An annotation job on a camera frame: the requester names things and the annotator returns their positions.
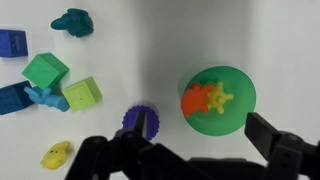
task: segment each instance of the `purple toy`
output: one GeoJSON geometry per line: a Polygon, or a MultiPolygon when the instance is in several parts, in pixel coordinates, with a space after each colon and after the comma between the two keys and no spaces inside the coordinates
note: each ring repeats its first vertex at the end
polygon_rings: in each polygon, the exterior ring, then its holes
{"type": "Polygon", "coordinates": [[[147,107],[147,106],[133,106],[131,109],[128,110],[126,115],[123,118],[123,129],[132,129],[134,127],[135,118],[137,116],[138,111],[145,111],[146,112],[146,121],[147,121],[147,133],[146,139],[148,141],[154,138],[158,131],[159,131],[159,118],[156,112],[147,107]]]}

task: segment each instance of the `blue block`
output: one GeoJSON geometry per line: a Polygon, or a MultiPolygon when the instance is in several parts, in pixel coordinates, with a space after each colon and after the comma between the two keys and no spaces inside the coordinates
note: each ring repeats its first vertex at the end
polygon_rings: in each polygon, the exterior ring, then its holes
{"type": "Polygon", "coordinates": [[[31,87],[29,81],[13,84],[0,89],[0,115],[16,112],[32,105],[25,87],[31,87]]]}
{"type": "Polygon", "coordinates": [[[0,29],[0,57],[28,56],[24,31],[0,29]]]}

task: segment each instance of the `yellow toy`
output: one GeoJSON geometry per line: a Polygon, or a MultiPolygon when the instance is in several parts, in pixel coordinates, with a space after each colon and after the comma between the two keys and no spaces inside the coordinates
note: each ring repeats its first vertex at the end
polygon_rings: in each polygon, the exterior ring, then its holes
{"type": "Polygon", "coordinates": [[[42,167],[55,170],[62,166],[67,161],[67,151],[69,146],[70,143],[68,141],[52,146],[40,163],[42,167]]]}
{"type": "Polygon", "coordinates": [[[219,114],[224,114],[224,103],[233,98],[233,94],[224,93],[223,83],[218,82],[214,90],[208,93],[207,105],[209,108],[216,108],[219,114]]]}

